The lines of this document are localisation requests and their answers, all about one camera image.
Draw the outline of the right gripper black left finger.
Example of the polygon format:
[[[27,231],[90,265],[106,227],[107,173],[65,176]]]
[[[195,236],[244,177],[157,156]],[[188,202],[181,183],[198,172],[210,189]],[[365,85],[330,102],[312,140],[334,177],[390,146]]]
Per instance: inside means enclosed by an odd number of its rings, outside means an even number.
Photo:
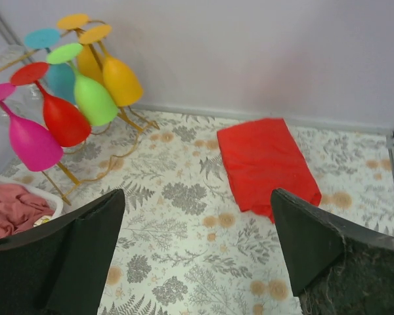
[[[116,189],[0,239],[0,314],[96,314],[124,211]]]

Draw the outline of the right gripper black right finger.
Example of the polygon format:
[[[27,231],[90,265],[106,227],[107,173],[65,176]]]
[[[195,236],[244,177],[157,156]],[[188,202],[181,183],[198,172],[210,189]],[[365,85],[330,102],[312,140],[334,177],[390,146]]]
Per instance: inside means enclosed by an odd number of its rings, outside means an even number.
[[[271,194],[292,292],[304,314],[394,314],[394,237]]]

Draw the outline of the magenta plastic wine glass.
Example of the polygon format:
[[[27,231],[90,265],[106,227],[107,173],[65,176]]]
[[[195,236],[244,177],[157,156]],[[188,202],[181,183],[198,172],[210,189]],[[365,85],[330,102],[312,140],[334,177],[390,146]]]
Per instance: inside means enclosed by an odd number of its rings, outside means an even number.
[[[16,115],[4,103],[15,90],[16,87],[10,83],[0,84],[0,107],[10,118],[10,144],[14,153],[30,171],[47,170],[62,159],[64,151],[44,126]]]

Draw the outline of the red plastic wine glass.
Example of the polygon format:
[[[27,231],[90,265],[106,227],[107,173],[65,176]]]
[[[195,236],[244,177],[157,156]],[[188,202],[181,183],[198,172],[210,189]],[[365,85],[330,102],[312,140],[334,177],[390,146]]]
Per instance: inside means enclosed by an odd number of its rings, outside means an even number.
[[[62,147],[77,146],[91,134],[91,126],[72,103],[49,94],[39,83],[49,68],[46,62],[25,65],[13,73],[11,84],[35,84],[43,95],[43,119],[50,133]]]

